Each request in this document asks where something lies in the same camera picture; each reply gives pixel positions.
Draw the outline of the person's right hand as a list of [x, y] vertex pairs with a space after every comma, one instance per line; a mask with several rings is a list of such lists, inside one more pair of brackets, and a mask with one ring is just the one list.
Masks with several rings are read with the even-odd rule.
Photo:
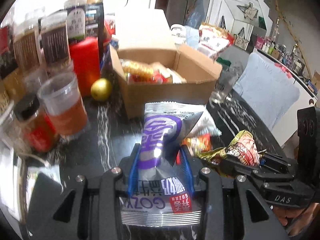
[[306, 229], [313, 219], [319, 213], [319, 203], [312, 203], [310, 206], [304, 209], [288, 209], [284, 207], [273, 207], [273, 212], [282, 224], [287, 226], [289, 221], [293, 222], [297, 219], [293, 226], [290, 226], [288, 235], [291, 237], [298, 236], [304, 229]]

